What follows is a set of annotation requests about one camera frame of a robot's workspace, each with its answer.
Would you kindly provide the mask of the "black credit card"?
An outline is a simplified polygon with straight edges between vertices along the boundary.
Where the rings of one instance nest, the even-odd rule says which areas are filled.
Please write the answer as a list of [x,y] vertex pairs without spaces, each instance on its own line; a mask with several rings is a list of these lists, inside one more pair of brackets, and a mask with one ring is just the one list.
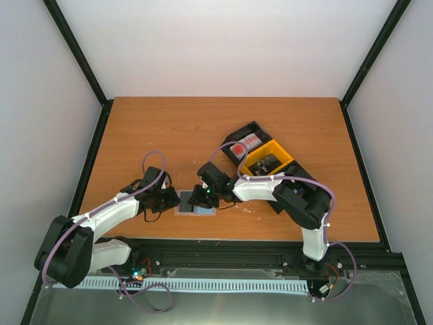
[[192,195],[191,190],[181,190],[179,192],[179,212],[183,214],[194,214],[195,213],[195,206],[189,203],[189,199]]

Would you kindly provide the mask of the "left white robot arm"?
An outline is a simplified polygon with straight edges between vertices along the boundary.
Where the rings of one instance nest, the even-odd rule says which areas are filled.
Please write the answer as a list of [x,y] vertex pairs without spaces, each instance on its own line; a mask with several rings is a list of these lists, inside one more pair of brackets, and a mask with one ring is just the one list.
[[41,272],[45,284],[58,282],[67,288],[74,288],[88,274],[113,265],[134,272],[141,264],[141,256],[132,250],[131,243],[125,239],[100,242],[100,238],[140,213],[162,213],[179,203],[170,175],[148,167],[141,179],[122,188],[101,206],[71,218],[56,217],[35,257],[34,267]]

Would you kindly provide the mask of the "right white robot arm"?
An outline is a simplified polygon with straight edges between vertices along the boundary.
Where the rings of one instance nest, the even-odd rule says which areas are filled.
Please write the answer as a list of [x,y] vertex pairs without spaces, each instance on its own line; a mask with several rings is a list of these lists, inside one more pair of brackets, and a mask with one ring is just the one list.
[[327,239],[329,218],[334,212],[335,194],[313,179],[302,167],[289,167],[274,175],[229,177],[208,162],[198,171],[202,183],[196,185],[188,203],[204,209],[218,209],[220,201],[236,205],[262,200],[274,202],[302,231],[302,254],[298,266],[318,275],[325,268],[330,246]]

